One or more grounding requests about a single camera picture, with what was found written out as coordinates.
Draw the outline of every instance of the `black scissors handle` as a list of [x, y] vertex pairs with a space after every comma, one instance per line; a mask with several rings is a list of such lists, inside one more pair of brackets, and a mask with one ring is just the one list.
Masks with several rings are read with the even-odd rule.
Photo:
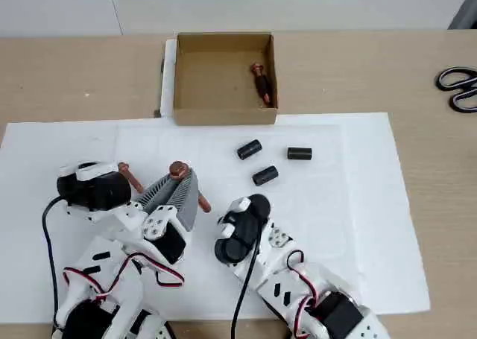
[[[453, 83], [444, 83], [444, 78], [450, 74], [466, 75], [464, 80], [458, 80]], [[451, 67], [450, 69], [444, 69], [435, 79], [435, 86], [441, 91], [453, 91], [456, 89], [466, 89], [477, 83], [477, 70], [470, 67]]]
[[[444, 78], [450, 74], [461, 74], [466, 75], [467, 77], [453, 83], [444, 83]], [[477, 112], [477, 107], [463, 107], [459, 104], [460, 101], [477, 95], [477, 87], [474, 85], [477, 85], [477, 70], [471, 69], [470, 67], [457, 66], [445, 69], [438, 74], [435, 79], [435, 86], [441, 91], [454, 91], [456, 89], [462, 90], [462, 92], [449, 99], [450, 107], [456, 112], [461, 113]]]

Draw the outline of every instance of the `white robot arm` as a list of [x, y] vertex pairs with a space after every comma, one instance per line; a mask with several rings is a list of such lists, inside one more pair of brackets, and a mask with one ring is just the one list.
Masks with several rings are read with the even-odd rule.
[[57, 188], [68, 215], [93, 223], [113, 216], [123, 227], [96, 237], [74, 265], [63, 269], [69, 287], [55, 312], [52, 337], [173, 338], [160, 313], [146, 306], [141, 275], [149, 268], [159, 286], [184, 283], [172, 266], [190, 242], [199, 201], [210, 210], [194, 171], [175, 162], [169, 174], [132, 199], [116, 164], [91, 162], [62, 169]]
[[234, 201], [219, 222], [217, 259], [262, 297], [296, 339], [388, 339], [377, 316], [347, 293], [348, 284], [324, 266], [308, 264], [270, 212], [260, 194]]

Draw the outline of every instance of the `black rubber cylinder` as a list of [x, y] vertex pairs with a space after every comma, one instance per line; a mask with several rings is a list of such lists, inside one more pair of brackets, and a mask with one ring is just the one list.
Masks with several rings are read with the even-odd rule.
[[290, 160], [311, 160], [312, 149], [311, 148], [288, 148], [286, 157]]
[[268, 183], [270, 180], [278, 177], [278, 170], [274, 166], [269, 166], [266, 169], [256, 173], [252, 176], [252, 180], [257, 186], [261, 186], [265, 183]]
[[240, 159], [245, 160], [249, 156], [252, 156], [255, 153], [258, 153], [261, 149], [262, 149], [262, 145], [257, 139], [255, 139], [252, 142], [239, 148], [237, 150], [237, 155]]

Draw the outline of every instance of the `cardboard box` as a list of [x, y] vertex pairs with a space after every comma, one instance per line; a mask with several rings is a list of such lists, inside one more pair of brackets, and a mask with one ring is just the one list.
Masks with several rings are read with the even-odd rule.
[[[267, 107], [250, 66], [261, 63], [273, 87]], [[179, 34], [174, 118], [180, 125], [274, 124], [278, 110], [271, 34]]]

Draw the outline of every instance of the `wooden table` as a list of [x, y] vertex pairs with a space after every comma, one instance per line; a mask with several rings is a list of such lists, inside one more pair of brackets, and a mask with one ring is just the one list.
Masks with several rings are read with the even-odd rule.
[[[0, 124], [153, 116], [168, 36], [0, 39]], [[275, 47], [282, 113], [389, 113], [432, 301], [428, 313], [383, 317], [391, 336], [477, 338], [477, 115], [451, 111], [433, 85], [447, 66], [477, 66], [477, 31], [276, 33]], [[230, 330], [173, 327], [179, 339]], [[0, 337], [49, 330], [5, 325]], [[284, 333], [272, 320], [238, 327], [238, 338]]]

